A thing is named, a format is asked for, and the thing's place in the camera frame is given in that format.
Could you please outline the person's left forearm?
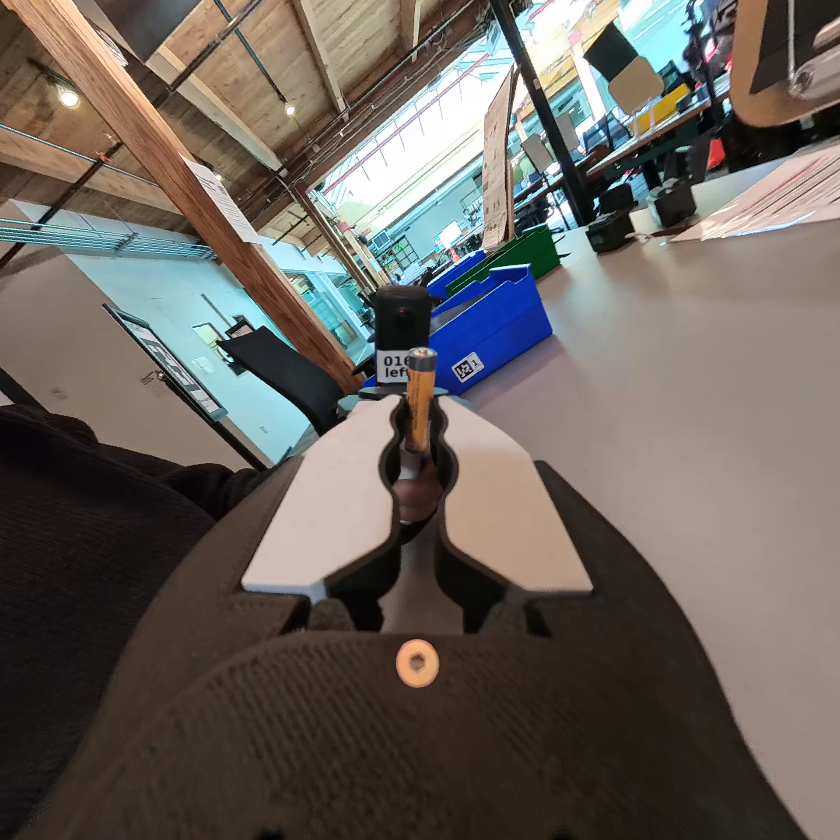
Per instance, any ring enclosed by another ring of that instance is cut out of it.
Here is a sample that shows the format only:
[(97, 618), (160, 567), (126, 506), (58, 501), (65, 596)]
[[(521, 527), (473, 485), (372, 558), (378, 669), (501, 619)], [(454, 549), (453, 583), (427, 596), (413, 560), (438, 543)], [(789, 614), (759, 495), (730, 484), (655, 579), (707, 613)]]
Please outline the person's left forearm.
[(72, 416), (1, 410), (1, 837), (84, 738), (134, 628), (265, 471), (182, 466), (104, 444)]

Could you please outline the black framed floor sign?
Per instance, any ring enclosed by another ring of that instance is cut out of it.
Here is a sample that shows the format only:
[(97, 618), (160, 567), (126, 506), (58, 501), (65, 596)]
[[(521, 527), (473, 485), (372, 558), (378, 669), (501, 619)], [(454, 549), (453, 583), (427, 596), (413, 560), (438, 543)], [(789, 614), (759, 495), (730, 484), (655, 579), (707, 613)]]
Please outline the black framed floor sign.
[(233, 432), (233, 425), (227, 421), (227, 409), (178, 359), (149, 323), (109, 303), (102, 304), (102, 308), (150, 357), (156, 365), (158, 378), (170, 392), (210, 426), (249, 466), (258, 471), (268, 469), (270, 462), (266, 456), (257, 454), (244, 437)]

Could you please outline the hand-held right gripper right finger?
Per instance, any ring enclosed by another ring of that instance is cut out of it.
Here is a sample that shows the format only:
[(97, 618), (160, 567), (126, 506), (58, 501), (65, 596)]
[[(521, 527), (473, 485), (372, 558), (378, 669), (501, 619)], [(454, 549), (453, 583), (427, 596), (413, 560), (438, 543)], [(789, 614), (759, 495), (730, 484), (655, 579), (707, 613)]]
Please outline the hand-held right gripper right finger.
[(593, 584), (528, 452), (452, 396), (439, 443), (454, 462), (441, 540), (458, 560), (530, 597), (589, 595)]

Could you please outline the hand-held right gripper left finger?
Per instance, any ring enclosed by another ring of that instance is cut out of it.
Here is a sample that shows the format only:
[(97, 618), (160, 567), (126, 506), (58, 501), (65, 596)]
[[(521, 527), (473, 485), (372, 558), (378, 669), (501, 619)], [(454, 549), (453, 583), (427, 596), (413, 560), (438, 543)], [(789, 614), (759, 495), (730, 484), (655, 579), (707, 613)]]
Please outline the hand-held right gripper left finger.
[(361, 400), (303, 456), (244, 572), (252, 593), (329, 596), (393, 544), (399, 525), (385, 457), (399, 449), (400, 396)]

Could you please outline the white paper notice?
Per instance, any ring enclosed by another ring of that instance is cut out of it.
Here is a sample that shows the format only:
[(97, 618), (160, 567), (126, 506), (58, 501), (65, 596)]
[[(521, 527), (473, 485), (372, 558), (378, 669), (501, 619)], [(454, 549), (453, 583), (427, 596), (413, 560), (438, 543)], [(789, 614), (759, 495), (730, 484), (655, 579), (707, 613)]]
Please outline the white paper notice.
[(216, 171), (189, 160), (185, 156), (182, 159), (239, 239), (245, 243), (261, 245), (259, 234), (228, 193), (222, 183), (221, 176)]

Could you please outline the plain blue bin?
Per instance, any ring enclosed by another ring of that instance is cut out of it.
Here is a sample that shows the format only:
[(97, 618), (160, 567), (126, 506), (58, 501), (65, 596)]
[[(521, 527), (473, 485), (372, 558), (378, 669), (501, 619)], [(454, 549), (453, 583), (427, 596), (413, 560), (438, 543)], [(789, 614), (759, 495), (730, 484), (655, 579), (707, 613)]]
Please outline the plain blue bin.
[(484, 261), (486, 257), (487, 252), (483, 249), (478, 249), (467, 254), (458, 262), (449, 266), (439, 276), (436, 276), (433, 280), (429, 282), (429, 284), (426, 286), (429, 295), (433, 299), (441, 301), (448, 299), (448, 286), (455, 283), (456, 280), (461, 278), (470, 270), (476, 268), (478, 264)]

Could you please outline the brown cardboard board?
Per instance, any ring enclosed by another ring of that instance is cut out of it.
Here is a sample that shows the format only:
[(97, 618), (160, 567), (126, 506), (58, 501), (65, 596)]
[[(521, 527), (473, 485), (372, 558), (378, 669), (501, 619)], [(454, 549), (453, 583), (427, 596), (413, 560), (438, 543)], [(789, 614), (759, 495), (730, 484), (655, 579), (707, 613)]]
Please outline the brown cardboard board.
[(515, 235), (508, 140), (518, 78), (519, 68), (513, 64), (484, 119), (481, 248), (487, 254), (498, 250)]

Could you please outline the person's left hand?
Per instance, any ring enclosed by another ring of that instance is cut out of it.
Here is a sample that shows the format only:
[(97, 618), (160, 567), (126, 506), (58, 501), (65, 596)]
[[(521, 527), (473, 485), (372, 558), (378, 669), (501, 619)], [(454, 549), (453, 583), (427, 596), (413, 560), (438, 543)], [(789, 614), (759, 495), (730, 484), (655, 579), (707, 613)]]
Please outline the person's left hand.
[(399, 479), (393, 489), (401, 523), (414, 524), (431, 518), (442, 495), (442, 487), (434, 472), (416, 478)]

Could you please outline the printed paper sheets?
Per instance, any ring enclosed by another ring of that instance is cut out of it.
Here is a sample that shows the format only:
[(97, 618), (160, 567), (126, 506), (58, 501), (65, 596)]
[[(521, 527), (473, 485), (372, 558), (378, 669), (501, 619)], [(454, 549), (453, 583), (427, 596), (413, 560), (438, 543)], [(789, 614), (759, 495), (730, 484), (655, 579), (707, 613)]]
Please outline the printed paper sheets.
[(839, 219), (839, 146), (798, 154), (729, 204), (674, 237), (678, 243), (777, 232)]

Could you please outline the black office chair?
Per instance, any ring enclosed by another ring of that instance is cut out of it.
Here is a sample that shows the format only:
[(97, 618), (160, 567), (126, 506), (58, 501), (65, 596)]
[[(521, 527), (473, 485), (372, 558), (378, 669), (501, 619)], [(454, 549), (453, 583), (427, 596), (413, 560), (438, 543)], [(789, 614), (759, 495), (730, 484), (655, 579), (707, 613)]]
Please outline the black office chair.
[(268, 328), (222, 340), (218, 347), (294, 405), (318, 436), (339, 423), (341, 384)]

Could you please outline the black metal pole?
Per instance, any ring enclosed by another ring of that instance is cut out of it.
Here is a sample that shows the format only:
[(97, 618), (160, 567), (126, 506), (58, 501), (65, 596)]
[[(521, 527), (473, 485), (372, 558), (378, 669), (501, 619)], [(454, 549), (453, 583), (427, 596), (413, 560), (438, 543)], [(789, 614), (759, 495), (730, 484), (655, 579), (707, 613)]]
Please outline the black metal pole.
[(556, 161), (560, 165), (563, 177), (563, 192), (570, 204), (575, 222), (578, 227), (583, 228), (595, 220), (594, 205), (585, 190), (581, 175), (572, 161), (570, 150), (552, 113), (539, 75), (534, 68), (527, 47), (524, 45), (516, 18), (511, 11), (511, 3), (508, 1), (490, 1), (489, 4), (507, 42), (514, 63), (520, 70), (520, 76), (539, 116), (542, 128), (546, 132)]

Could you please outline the thick wooden post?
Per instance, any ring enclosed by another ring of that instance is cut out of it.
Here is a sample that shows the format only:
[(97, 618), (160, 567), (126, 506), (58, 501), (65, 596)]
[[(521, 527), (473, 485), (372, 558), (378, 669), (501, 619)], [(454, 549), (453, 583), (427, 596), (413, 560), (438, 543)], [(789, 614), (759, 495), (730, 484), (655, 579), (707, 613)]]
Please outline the thick wooden post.
[(263, 245), (242, 239), (196, 175), (196, 164), (171, 127), (110, 54), (72, 2), (4, 2), (78, 85), (104, 121), (182, 212), (291, 344), (340, 383), (362, 380), (354, 363)]

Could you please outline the orange battery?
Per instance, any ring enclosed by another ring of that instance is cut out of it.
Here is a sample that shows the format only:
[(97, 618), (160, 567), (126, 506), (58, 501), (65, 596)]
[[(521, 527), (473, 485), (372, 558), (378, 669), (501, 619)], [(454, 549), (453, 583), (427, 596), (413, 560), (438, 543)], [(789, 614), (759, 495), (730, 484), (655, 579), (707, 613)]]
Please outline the orange battery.
[(436, 351), (428, 347), (411, 349), (406, 359), (408, 415), (404, 441), (406, 451), (415, 455), (425, 455), (430, 447), (437, 359)]

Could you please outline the blue bin with sticker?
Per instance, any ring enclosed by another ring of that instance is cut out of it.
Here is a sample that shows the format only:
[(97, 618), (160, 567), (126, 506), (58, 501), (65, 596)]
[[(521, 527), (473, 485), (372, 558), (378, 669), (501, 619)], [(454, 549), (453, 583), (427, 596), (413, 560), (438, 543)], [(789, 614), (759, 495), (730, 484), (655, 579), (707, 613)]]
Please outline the blue bin with sticker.
[[(529, 265), (491, 269), (488, 279), (433, 304), (427, 347), (437, 353), (436, 387), (450, 395), (462, 395), (552, 333)], [(366, 386), (375, 385), (374, 353), (371, 370)]]

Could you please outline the green storage bin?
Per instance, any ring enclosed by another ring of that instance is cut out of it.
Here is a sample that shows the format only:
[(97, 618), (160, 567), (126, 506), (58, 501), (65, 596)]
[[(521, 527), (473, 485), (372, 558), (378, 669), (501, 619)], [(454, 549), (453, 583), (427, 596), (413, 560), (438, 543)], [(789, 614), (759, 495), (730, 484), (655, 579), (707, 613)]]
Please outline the green storage bin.
[(491, 269), (529, 265), (536, 280), (559, 267), (561, 257), (554, 242), (553, 231), (547, 224), (526, 228), (521, 236), (512, 239), (491, 254), (449, 280), (445, 287), (447, 298), (466, 289), (473, 282), (489, 278)]

